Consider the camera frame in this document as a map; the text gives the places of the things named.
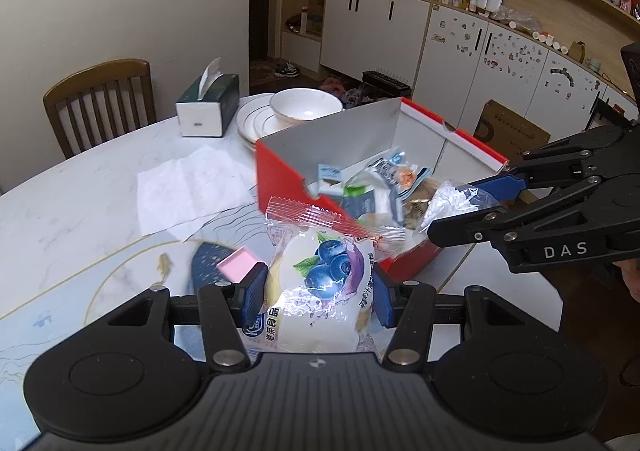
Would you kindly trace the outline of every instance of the green leaf illustration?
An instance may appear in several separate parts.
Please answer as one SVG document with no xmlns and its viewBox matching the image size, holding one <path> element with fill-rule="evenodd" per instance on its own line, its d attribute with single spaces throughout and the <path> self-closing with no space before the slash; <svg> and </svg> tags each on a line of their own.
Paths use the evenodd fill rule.
<svg viewBox="0 0 640 451">
<path fill-rule="evenodd" d="M 327 236 L 325 234 L 318 233 L 318 243 L 322 243 L 322 242 L 328 241 L 328 240 L 333 240 L 333 238 L 331 238 L 331 237 L 329 237 L 329 236 Z"/>
<path fill-rule="evenodd" d="M 309 271 L 314 268 L 318 262 L 320 261 L 320 256 L 316 254 L 315 256 L 305 257 L 302 261 L 296 263 L 293 268 L 300 272 L 302 277 L 306 277 Z"/>
</svg>

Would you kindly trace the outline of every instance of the human hand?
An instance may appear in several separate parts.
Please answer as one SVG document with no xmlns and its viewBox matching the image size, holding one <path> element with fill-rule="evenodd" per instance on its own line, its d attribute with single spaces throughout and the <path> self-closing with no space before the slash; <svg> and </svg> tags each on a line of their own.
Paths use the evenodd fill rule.
<svg viewBox="0 0 640 451">
<path fill-rule="evenodd" d="M 622 279 L 631 293 L 631 297 L 640 303 L 640 270 L 638 270 L 638 260 L 627 259 L 614 263 L 622 270 Z"/>
</svg>

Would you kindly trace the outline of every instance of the shoe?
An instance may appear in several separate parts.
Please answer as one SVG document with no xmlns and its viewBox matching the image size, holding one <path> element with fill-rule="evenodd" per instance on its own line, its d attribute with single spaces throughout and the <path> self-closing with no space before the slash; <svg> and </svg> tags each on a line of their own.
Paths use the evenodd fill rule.
<svg viewBox="0 0 640 451">
<path fill-rule="evenodd" d="M 286 64 L 280 65 L 276 68 L 274 73 L 276 77 L 298 77 L 300 70 L 293 63 L 287 61 Z"/>
</svg>

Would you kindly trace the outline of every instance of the blue gripper pad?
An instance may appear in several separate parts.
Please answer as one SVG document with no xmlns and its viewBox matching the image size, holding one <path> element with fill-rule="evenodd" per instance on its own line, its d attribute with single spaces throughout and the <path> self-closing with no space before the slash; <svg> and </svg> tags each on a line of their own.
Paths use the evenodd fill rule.
<svg viewBox="0 0 640 451">
<path fill-rule="evenodd" d="M 394 309 L 391 305 L 389 289 L 380 277 L 380 267 L 377 265 L 373 270 L 373 312 L 378 316 L 380 324 L 385 328 L 393 328 L 395 325 Z"/>
<path fill-rule="evenodd" d="M 498 202 L 515 200 L 520 191 L 524 191 L 527 188 L 527 182 L 524 178 L 516 178 L 513 175 L 497 177 L 475 185 L 478 189 L 488 192 Z"/>
<path fill-rule="evenodd" d="M 264 301 L 264 284 L 267 281 L 269 267 L 264 263 L 256 263 L 249 273 L 236 286 L 244 288 L 242 304 L 242 326 L 250 327 L 260 313 Z"/>
</svg>

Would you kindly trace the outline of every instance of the red box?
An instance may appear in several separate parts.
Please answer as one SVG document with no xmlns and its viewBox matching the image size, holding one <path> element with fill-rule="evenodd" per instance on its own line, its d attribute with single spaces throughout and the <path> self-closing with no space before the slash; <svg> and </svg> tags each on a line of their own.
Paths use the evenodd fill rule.
<svg viewBox="0 0 640 451">
<path fill-rule="evenodd" d="M 265 211 L 272 196 L 328 209 L 346 216 L 325 196 L 309 190 L 318 164 L 344 168 L 348 179 L 367 161 L 399 145 L 407 159 L 434 168 L 434 179 L 472 182 L 496 174 L 506 158 L 462 130 L 405 98 L 391 98 L 342 111 L 279 131 L 256 143 L 258 206 Z M 396 281 L 418 274 L 441 249 L 426 240 L 415 244 L 409 231 L 405 252 L 382 266 Z"/>
</svg>

